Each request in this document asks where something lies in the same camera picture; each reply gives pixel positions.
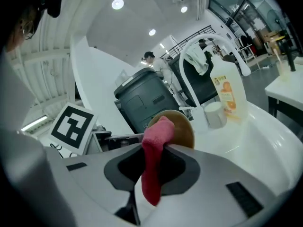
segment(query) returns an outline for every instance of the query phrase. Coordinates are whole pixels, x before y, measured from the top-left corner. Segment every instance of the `faucet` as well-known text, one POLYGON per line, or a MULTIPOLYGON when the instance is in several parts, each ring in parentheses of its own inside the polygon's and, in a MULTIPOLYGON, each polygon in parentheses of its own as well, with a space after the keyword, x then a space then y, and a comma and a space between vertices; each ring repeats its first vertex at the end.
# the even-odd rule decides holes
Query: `faucet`
POLYGON ((244 62, 244 60, 241 58, 240 54, 238 53, 238 51, 233 47, 233 45, 225 38, 219 36, 219 35, 213 35, 213 34, 202 34, 202 35, 197 35, 196 37, 192 38, 191 40, 188 41, 188 43, 184 46, 181 54, 180 54, 180 59, 179 59, 179 67, 180 67, 180 73, 181 76, 196 104, 196 107, 180 107, 179 110, 186 110, 186 109, 190 109, 192 116, 195 120, 195 124, 196 124, 196 131, 200 132, 200 133, 205 133, 209 130, 208 127, 208 122, 207 122, 207 118, 206 115, 204 113, 204 109, 203 107, 200 105, 199 100, 192 88, 192 86, 190 85, 185 72, 184 72, 184 65, 183 65, 183 60, 184 60, 184 56, 186 51, 189 49, 189 47, 198 42, 200 39, 217 39, 220 40, 222 42, 224 42, 226 44, 226 46, 232 51, 232 53, 234 54, 234 56, 237 58, 238 62, 239 62, 239 66, 242 72, 243 76, 248 76, 250 75, 250 68, 247 66, 247 64, 244 62))

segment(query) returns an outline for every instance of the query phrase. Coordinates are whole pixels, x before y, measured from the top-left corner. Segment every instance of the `metal railing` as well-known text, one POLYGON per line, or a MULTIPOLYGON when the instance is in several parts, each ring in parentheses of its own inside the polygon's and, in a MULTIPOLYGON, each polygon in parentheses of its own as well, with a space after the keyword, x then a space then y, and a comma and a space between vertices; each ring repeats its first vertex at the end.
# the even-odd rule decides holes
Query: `metal railing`
POLYGON ((168 55, 171 56, 172 58, 175 58, 177 55, 179 55, 181 53, 183 47, 187 44, 187 42, 189 40, 196 37, 197 35, 202 35, 202 34, 215 34, 215 31, 213 30, 213 28, 210 25, 203 29, 200 29, 199 31, 195 32, 191 36, 187 37, 185 40, 182 40, 180 43, 178 43, 177 45, 172 47, 168 51, 169 54, 165 53, 161 56, 161 58, 163 58, 164 56, 168 56, 168 55))

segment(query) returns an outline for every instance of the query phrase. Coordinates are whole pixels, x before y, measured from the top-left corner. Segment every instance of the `trash bin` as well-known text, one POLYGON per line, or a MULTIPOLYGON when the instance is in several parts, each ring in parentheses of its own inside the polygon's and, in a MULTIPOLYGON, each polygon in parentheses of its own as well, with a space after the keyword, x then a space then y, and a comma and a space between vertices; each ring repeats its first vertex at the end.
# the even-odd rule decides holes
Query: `trash bin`
POLYGON ((143 133, 150 120, 159 112, 179 109, 173 95, 150 68, 141 69, 132 75, 114 94, 136 133, 143 133))

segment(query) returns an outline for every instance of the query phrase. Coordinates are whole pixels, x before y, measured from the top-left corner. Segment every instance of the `detergent bottle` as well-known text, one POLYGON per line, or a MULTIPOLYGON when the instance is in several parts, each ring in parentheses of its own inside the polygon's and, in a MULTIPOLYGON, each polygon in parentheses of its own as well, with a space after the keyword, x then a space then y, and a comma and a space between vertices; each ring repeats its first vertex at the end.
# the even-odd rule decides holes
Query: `detergent bottle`
POLYGON ((224 112, 230 119, 242 121, 248 116, 248 102, 241 76, 236 65, 223 61, 219 55, 212 56, 214 68, 210 77, 218 92, 224 112))

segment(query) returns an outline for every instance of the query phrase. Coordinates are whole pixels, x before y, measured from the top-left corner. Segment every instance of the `pink cloth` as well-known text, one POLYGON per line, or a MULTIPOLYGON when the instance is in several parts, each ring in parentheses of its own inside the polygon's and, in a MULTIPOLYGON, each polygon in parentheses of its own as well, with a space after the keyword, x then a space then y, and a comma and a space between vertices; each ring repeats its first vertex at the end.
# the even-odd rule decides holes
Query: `pink cloth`
POLYGON ((145 155, 145 171, 141 177, 142 192, 153 206, 158 204, 161 195, 158 176, 163 145, 170 142, 174 134, 175 125, 165 116, 144 132, 142 147, 145 155))

